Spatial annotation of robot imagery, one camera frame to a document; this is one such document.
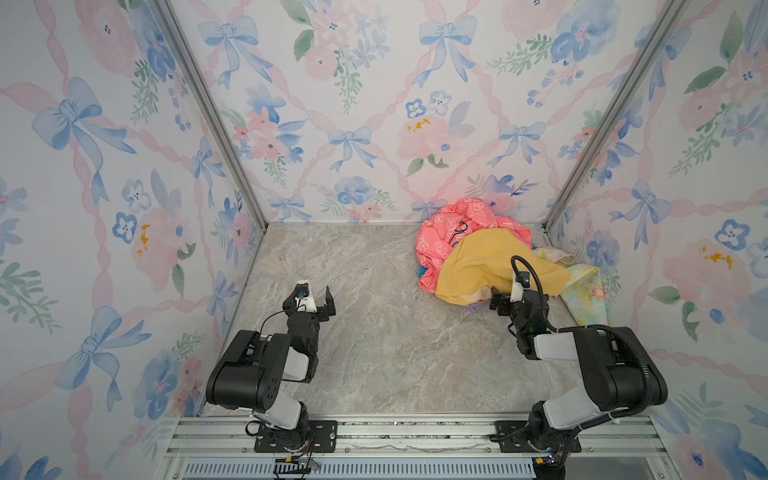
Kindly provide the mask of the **pastel tie-dye cloth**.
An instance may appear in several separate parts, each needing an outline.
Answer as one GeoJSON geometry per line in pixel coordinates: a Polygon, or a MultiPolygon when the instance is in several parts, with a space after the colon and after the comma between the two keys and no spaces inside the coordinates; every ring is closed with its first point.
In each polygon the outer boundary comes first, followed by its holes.
{"type": "Polygon", "coordinates": [[[554,247],[537,248],[534,254],[568,273],[559,296],[578,325],[608,324],[607,291],[597,266],[581,263],[573,254],[554,247]]]}

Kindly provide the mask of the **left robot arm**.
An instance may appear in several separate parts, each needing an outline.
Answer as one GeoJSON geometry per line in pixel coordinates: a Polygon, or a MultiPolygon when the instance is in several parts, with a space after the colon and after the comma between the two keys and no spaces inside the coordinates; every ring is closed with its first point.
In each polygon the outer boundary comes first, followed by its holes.
{"type": "Polygon", "coordinates": [[[209,376],[206,401],[229,410],[248,410],[245,433],[257,453],[309,456],[336,448],[334,420],[312,420],[306,405],[281,390],[284,382],[310,383],[319,365],[321,325],[336,315],[329,289],[315,302],[310,285],[299,282],[279,311],[285,333],[240,330],[209,376]]]}

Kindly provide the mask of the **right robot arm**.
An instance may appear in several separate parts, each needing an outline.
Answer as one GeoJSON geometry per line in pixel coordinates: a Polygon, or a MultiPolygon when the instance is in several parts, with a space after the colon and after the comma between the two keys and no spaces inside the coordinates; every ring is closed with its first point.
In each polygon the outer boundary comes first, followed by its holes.
{"type": "Polygon", "coordinates": [[[580,381],[557,398],[537,402],[523,425],[497,423],[491,442],[504,450],[542,452],[540,465],[560,466],[581,432],[666,402],[666,381],[631,328],[552,325],[549,297],[533,265],[519,255],[510,264],[512,291],[495,290],[491,309],[509,318],[508,330],[526,359],[573,362],[580,381]]]}

